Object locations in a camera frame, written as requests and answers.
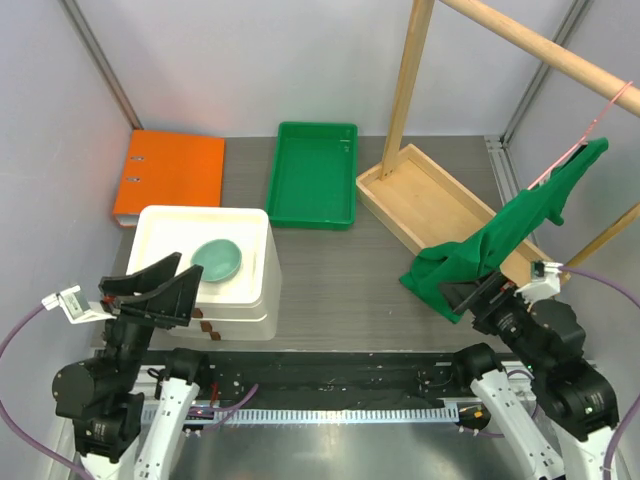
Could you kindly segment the green t shirt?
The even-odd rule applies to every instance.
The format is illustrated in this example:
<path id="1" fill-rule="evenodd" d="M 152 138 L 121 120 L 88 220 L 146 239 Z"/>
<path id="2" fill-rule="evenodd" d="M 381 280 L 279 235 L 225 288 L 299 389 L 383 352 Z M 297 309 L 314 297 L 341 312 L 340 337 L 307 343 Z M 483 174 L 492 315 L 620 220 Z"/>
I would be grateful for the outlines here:
<path id="1" fill-rule="evenodd" d="M 546 183 L 521 191 L 465 241 L 423 249 L 400 277 L 400 283 L 444 318 L 459 323 L 461 316 L 453 311 L 439 286 L 471 282 L 499 269 L 546 220 L 563 225 L 562 212 L 571 191 L 608 149 L 605 137 L 581 146 L 564 165 L 552 171 Z"/>

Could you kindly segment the pink wire hanger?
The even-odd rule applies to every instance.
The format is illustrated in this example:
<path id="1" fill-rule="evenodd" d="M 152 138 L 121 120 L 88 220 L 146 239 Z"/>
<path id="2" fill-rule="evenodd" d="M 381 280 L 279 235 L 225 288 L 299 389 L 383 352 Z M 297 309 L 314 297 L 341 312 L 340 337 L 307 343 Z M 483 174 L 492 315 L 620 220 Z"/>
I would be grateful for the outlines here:
<path id="1" fill-rule="evenodd" d="M 585 129 L 579 140 L 568 148 L 560 157 L 552 162 L 534 181 L 532 181 L 527 190 L 532 190 L 536 186 L 543 184 L 550 177 L 552 172 L 561 164 L 571 158 L 571 156 L 581 147 L 588 144 L 588 138 L 596 128 L 596 126 L 603 120 L 607 112 L 613 105 L 622 97 L 622 95 L 633 86 L 633 81 L 629 81 L 623 85 L 623 87 L 609 100 L 607 105 L 600 111 L 600 113 L 591 121 L 588 127 Z"/>

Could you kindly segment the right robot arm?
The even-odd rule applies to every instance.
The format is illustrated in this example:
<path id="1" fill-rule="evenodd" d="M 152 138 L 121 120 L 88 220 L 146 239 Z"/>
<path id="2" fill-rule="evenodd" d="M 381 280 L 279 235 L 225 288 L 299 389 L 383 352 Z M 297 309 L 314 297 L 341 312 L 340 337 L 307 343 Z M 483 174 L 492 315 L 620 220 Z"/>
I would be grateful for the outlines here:
<path id="1" fill-rule="evenodd" d="M 451 380 L 457 391 L 481 400 L 526 478 L 615 479 L 610 442 L 619 422 L 616 395 L 585 359 L 586 334 L 574 311 L 554 300 L 560 286 L 558 268 L 547 267 L 523 287 L 500 272 L 439 287 L 454 313 L 470 311 L 475 330 L 498 337 L 522 362 L 558 449 L 518 403 L 505 367 L 487 344 L 456 352 Z"/>

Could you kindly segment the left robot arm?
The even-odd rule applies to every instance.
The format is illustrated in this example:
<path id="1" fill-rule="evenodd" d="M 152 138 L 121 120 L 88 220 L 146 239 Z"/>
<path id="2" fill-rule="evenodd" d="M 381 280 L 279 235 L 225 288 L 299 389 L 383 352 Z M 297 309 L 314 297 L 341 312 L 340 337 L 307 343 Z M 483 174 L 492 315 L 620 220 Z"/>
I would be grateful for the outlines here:
<path id="1" fill-rule="evenodd" d="M 136 273 L 104 277 L 102 298 L 80 286 L 52 297 L 72 324 L 101 321 L 104 351 L 63 367 L 54 377 L 56 414 L 71 420 L 81 464 L 93 479 L 166 479 L 192 402 L 205 397 L 213 375 L 204 353 L 176 348 L 156 382 L 159 401 L 144 441 L 145 396 L 134 390 L 153 333 L 190 323 L 203 273 L 178 269 L 174 252 Z"/>

